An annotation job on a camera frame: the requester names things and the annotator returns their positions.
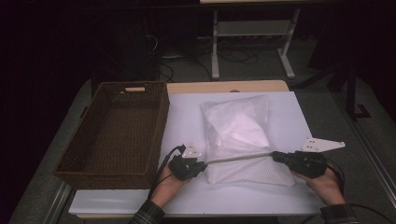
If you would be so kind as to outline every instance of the sleeve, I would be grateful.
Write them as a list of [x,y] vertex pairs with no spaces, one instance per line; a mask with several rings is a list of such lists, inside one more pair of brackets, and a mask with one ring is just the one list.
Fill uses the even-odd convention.
[[134,214],[129,224],[158,224],[165,216],[165,212],[150,200],[146,200]]
[[320,208],[326,224],[359,223],[350,204],[337,204]]

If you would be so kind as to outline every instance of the white cloth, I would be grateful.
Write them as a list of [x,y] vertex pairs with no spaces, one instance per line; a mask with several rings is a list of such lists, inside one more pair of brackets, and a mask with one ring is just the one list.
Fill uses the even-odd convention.
[[[203,103],[206,161],[271,152],[265,133],[268,96]],[[252,181],[293,185],[289,169],[272,158],[209,164],[209,183]]]

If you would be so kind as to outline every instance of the cable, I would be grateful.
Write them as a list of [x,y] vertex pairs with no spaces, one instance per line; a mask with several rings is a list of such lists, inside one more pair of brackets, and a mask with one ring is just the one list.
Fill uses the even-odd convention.
[[[257,51],[257,52],[253,52],[253,53],[251,53],[251,54],[249,54],[249,53],[247,53],[246,52],[246,50],[247,51],[249,51],[247,48],[246,48],[246,46],[242,43],[242,41],[239,41],[239,44],[241,45],[241,47],[243,48],[243,49],[245,49],[245,50],[238,50],[239,52],[242,52],[242,53],[245,53],[246,55],[247,55],[247,57],[246,58],[244,58],[244,59],[240,59],[240,58],[238,58],[238,57],[236,57],[236,56],[234,56],[234,55],[232,55],[231,53],[228,53],[228,56],[229,57],[233,57],[234,58],[234,60],[233,59],[230,59],[230,58],[227,58],[224,54],[227,54],[227,53],[225,53],[224,51],[218,51],[218,55],[222,58],[222,59],[224,59],[224,60],[226,60],[226,61],[228,61],[228,62],[232,62],[232,63],[243,63],[243,64],[254,64],[254,63],[257,63],[258,62],[258,60],[259,60],[259,54],[264,50],[264,49],[266,49],[268,46],[270,46],[271,44],[274,44],[276,41],[278,41],[279,39],[281,39],[281,38],[275,38],[274,40],[272,40],[272,41],[270,41],[269,43],[267,43],[267,44],[265,44],[263,47],[262,47],[262,49],[259,49],[259,51]],[[253,63],[247,63],[247,61],[248,60],[250,60],[250,59],[252,59],[252,58],[254,58],[255,60],[254,60],[254,62]]]
[[166,64],[164,64],[164,63],[160,63],[160,65],[162,65],[162,66],[165,66],[165,67],[167,67],[170,71],[171,71],[171,75],[170,76],[167,76],[166,74],[164,74],[161,70],[160,70],[160,75],[161,76],[163,76],[163,77],[166,77],[166,78],[168,78],[167,80],[166,80],[166,82],[175,82],[172,78],[173,78],[173,76],[174,76],[174,70],[173,70],[173,68],[172,67],[170,67],[169,65],[166,65]]
[[167,175],[162,180],[158,181],[157,186],[160,185],[160,183],[163,182],[165,179],[169,178],[171,175],[173,175],[173,174]]
[[307,218],[304,219],[300,224],[305,224],[307,221],[311,220],[311,219],[314,218],[314,217],[316,217],[316,216],[307,217]]
[[375,209],[373,209],[373,208],[371,208],[371,207],[367,207],[367,206],[364,206],[364,205],[361,205],[361,204],[355,204],[355,203],[352,203],[351,206],[352,206],[352,207],[359,207],[359,208],[367,209],[367,210],[369,210],[369,211],[371,211],[371,212],[373,212],[373,213],[376,213],[377,215],[381,216],[381,217],[384,218],[387,222],[389,222],[389,223],[391,223],[391,224],[395,224],[392,220],[390,220],[390,218],[386,217],[384,214],[382,214],[382,213],[376,211]]
[[186,147],[184,145],[174,147],[163,159],[163,163],[160,166],[160,169],[158,169],[157,174],[154,178],[153,185],[151,186],[151,189],[149,190],[148,193],[148,199],[151,199],[152,193],[154,190],[157,188],[158,184],[161,182],[158,181],[160,178],[161,174],[163,173],[163,169],[165,168],[166,164],[169,162],[169,159],[171,158],[172,154],[178,150],[180,153],[183,153]]

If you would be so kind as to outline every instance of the white table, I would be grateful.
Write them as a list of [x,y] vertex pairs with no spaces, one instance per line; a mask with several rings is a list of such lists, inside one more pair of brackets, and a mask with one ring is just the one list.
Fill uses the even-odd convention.
[[[214,90],[243,90],[252,86],[253,92],[172,93],[186,88],[195,92],[199,84],[169,86],[170,110],[163,136],[164,156],[180,144],[194,145],[204,152],[205,140],[199,104],[207,101],[222,102],[268,94],[270,100],[267,135],[276,150],[293,152],[299,149],[311,133],[295,95],[285,91],[282,81],[248,81],[201,83],[206,92]],[[271,89],[279,85],[279,90]],[[270,91],[256,91],[255,88]],[[318,214],[323,206],[317,196],[299,179],[292,187],[233,183],[211,185],[205,173],[199,174],[176,198],[165,206],[169,217],[218,216],[282,216]],[[130,217],[146,200],[148,190],[78,190],[69,212],[79,217]]]

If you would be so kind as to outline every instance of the brown basket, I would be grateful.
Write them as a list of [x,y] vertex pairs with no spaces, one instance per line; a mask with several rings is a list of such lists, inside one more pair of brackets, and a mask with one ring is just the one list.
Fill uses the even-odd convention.
[[74,189],[149,189],[168,109],[164,82],[102,83],[54,174]]

